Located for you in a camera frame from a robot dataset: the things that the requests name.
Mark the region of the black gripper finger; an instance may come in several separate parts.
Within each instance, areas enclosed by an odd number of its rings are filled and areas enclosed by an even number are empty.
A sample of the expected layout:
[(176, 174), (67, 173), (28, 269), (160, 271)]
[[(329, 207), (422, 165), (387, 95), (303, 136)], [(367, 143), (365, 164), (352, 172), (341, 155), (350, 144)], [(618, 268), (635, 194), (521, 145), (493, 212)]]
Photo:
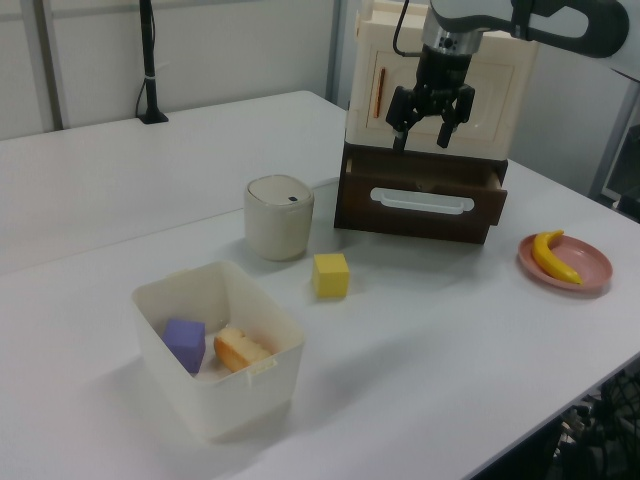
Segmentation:
[(409, 131), (424, 118), (416, 92), (397, 86), (386, 115), (386, 122), (394, 134), (393, 150), (404, 151)]
[(451, 136), (461, 123), (469, 121), (475, 89), (472, 87), (461, 87), (455, 94), (447, 99), (441, 111), (443, 123), (441, 125), (437, 145), (441, 148), (447, 148)]

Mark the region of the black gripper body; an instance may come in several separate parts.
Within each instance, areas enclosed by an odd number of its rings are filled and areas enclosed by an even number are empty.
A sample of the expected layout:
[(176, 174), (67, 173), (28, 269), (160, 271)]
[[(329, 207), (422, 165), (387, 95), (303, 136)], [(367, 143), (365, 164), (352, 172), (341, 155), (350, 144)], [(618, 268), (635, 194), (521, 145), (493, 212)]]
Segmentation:
[(475, 90), (465, 84), (471, 55), (453, 55), (424, 46), (416, 71), (415, 93), (419, 114), (440, 114), (456, 104), (459, 114), (469, 114)]

